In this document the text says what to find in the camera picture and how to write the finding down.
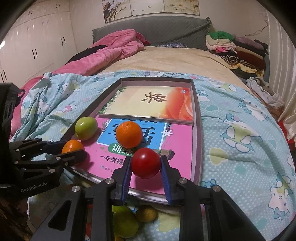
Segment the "orange tangerine front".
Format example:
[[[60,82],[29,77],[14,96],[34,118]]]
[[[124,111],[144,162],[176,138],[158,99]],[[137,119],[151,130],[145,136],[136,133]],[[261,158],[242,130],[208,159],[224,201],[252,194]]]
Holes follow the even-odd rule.
[[[78,140],[69,140],[63,146],[61,154],[65,154],[73,151],[79,151],[79,150],[85,150],[84,145]]]

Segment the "orange tangerine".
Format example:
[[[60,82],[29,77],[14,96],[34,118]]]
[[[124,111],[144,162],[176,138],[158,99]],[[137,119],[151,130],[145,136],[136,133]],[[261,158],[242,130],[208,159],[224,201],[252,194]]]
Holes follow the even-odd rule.
[[[78,140],[69,140],[63,146],[61,154],[65,154],[73,151],[79,151],[79,150],[85,150],[84,145]]]
[[[116,128],[117,142],[127,149],[137,147],[143,139],[141,127],[133,121],[125,121]]]

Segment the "large green jujube fruit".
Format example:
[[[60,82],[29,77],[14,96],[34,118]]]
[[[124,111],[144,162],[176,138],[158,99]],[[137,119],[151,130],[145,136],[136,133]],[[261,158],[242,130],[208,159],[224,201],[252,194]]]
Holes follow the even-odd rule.
[[[126,206],[112,206],[113,231],[121,238],[133,237],[138,229],[139,222],[133,212]]]

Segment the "small green apple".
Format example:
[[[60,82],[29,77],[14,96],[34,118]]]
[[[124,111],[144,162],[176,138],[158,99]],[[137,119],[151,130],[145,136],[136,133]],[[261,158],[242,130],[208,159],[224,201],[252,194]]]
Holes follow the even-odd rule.
[[[93,137],[98,130],[95,118],[86,116],[79,118],[75,124],[75,135],[79,140],[85,141]]]

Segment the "small brown longan back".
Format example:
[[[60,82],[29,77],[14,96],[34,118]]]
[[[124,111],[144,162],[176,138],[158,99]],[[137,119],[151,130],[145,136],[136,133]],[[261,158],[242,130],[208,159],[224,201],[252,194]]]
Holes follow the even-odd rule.
[[[135,216],[138,221],[148,223],[156,219],[158,212],[152,206],[142,206],[136,211]]]

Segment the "red tomato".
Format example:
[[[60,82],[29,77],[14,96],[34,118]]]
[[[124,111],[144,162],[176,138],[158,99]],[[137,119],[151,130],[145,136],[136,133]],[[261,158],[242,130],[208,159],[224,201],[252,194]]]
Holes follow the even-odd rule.
[[[161,168],[160,156],[150,148],[141,148],[133,154],[131,168],[138,178],[152,178]]]

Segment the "pink Chinese workbook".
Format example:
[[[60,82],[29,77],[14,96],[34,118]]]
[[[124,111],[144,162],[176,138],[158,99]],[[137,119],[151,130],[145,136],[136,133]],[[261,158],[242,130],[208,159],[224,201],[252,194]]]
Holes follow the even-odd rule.
[[[163,194],[160,174],[160,157],[167,158],[171,167],[180,175],[191,178],[192,127],[176,123],[135,120],[142,130],[142,142],[132,149],[124,148],[116,138],[116,130],[125,119],[96,118],[99,133],[84,141],[87,159],[79,168],[100,179],[112,175],[120,168],[126,157],[133,160],[130,187],[137,191]]]

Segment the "white wardrobe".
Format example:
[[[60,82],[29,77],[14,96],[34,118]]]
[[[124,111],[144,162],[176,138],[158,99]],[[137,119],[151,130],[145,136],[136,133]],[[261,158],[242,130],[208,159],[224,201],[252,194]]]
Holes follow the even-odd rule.
[[[76,53],[69,1],[37,1],[1,43],[1,82],[22,87],[59,69]]]

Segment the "black garment on bed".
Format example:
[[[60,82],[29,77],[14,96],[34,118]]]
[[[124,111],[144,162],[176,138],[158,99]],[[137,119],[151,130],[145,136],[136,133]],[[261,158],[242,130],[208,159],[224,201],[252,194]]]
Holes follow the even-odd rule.
[[[88,60],[90,60],[90,61],[94,60],[97,62],[97,60],[96,60],[97,58],[100,60],[104,58],[104,51],[102,51],[102,49],[105,49],[107,47],[108,47],[107,45],[98,45],[95,47],[86,48],[82,52],[79,52],[76,55],[74,55],[73,57],[71,57],[70,60],[66,64],[74,62],[74,61],[80,61],[81,59],[84,59],[84,58],[86,60],[83,60],[83,63]]]

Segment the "cream orange booklet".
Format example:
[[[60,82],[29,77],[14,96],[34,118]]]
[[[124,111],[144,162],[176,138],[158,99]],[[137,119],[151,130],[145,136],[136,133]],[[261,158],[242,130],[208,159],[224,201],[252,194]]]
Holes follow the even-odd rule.
[[[194,120],[191,93],[186,87],[123,87],[116,91],[98,113],[187,122]]]

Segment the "white crumpled garment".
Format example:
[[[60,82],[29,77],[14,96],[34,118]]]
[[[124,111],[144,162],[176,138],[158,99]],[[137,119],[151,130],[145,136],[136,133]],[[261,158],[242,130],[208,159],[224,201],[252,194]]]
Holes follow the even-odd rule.
[[[280,97],[280,94],[274,92],[261,77],[250,77],[246,80],[247,87],[256,93],[266,104],[279,108],[285,105],[285,102]]]

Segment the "pink blanket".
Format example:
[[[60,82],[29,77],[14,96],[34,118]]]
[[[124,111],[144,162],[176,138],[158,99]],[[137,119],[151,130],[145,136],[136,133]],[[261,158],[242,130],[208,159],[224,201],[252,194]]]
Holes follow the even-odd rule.
[[[110,33],[88,49],[96,52],[85,55],[85,51],[79,53],[76,61],[71,61],[55,70],[54,74],[74,73],[90,76],[118,60],[133,56],[142,51],[151,43],[134,29],[120,30]]]

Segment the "stack of folded clothes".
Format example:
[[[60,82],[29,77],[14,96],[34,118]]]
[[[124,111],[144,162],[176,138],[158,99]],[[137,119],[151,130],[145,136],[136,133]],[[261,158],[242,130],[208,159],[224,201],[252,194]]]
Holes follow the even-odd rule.
[[[266,43],[217,31],[205,36],[205,44],[208,51],[222,59],[222,63],[238,77],[264,76],[268,55]]]

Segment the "grey headboard cushion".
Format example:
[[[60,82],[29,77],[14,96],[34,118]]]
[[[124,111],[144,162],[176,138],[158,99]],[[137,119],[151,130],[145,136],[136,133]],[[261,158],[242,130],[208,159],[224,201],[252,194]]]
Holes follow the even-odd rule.
[[[120,30],[134,29],[152,46],[184,44],[189,48],[207,50],[206,36],[212,23],[210,18],[188,16],[147,16],[132,18],[92,30],[93,42]]]

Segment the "wall painting panels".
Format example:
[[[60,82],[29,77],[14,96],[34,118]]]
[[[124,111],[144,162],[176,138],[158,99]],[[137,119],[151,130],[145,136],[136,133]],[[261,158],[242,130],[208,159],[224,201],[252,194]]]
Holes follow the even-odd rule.
[[[158,13],[200,14],[196,0],[103,0],[102,9],[106,23]]]

